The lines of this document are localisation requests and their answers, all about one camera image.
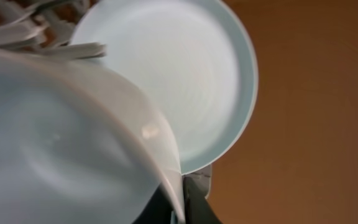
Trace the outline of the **light blue plate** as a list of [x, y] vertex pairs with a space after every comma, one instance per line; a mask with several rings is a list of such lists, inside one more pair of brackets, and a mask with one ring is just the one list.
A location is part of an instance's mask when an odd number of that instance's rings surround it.
[[99, 63], [158, 104], [175, 134], [183, 174], [219, 159], [250, 120], [259, 80], [255, 51], [222, 1], [100, 1], [71, 42], [104, 44]]

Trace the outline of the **blue bowl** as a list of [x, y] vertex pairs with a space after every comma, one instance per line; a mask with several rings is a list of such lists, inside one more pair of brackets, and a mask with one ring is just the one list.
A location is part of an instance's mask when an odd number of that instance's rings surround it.
[[136, 85], [0, 49], [0, 223], [133, 223], [156, 191], [184, 222], [175, 136]]

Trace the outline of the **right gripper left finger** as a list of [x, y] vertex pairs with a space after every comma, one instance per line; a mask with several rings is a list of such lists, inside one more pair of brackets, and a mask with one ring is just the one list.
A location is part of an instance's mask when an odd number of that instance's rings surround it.
[[170, 224], [173, 208], [164, 190], [158, 187], [133, 224]]

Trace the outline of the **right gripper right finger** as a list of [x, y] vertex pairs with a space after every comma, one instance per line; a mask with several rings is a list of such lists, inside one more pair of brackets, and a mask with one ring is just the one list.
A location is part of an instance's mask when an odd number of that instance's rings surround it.
[[183, 179], [183, 191], [186, 224], [222, 224], [192, 178]]

